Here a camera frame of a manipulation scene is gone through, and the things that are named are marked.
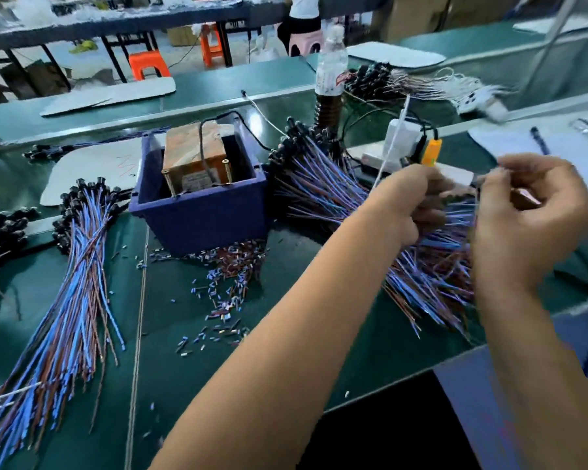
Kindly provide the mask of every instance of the yellow connector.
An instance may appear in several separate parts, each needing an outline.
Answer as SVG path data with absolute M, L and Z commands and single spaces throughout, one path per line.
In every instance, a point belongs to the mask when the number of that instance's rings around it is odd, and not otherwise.
M 430 140 L 427 148 L 424 150 L 421 164 L 425 166 L 435 166 L 442 149 L 442 140 Z

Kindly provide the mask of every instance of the pink plastic stool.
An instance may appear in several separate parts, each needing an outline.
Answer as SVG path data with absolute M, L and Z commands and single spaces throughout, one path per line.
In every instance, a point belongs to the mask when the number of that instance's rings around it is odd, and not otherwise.
M 294 47 L 298 48 L 300 55 L 319 53 L 324 44 L 322 30 L 305 34 L 292 34 L 290 38 L 290 57 Z

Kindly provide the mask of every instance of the orange plastic stool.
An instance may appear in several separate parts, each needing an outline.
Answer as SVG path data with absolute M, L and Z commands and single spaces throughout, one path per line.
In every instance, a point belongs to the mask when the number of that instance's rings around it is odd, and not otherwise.
M 201 48 L 203 50 L 203 62 L 208 68 L 213 67 L 212 60 L 214 57 L 224 57 L 224 53 L 222 52 L 222 40 L 220 39 L 220 33 L 218 33 L 217 30 L 215 30 L 214 33 L 216 34 L 218 45 L 210 46 L 209 38 L 207 36 L 209 34 L 209 30 L 206 25 L 203 26 L 203 32 L 201 32 Z
M 165 65 L 164 58 L 158 51 L 145 51 L 144 53 L 130 54 L 128 56 L 128 63 L 131 65 L 133 77 L 136 80 L 143 80 L 143 71 L 146 68 L 155 68 L 165 78 L 171 78 L 172 74 Z

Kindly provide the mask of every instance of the dark liquid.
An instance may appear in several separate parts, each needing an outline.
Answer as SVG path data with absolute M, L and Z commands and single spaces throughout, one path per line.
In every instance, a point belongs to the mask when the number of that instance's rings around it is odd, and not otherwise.
M 342 113 L 342 96 L 316 94 L 316 125 L 337 132 Z

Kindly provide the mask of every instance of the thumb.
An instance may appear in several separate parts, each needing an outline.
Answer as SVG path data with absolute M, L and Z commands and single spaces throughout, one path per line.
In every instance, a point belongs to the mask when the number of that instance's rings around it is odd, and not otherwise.
M 495 168 L 486 175 L 479 198 L 479 213 L 481 215 L 498 215 L 512 211 L 514 206 L 510 202 L 512 192 L 512 178 L 505 168 Z

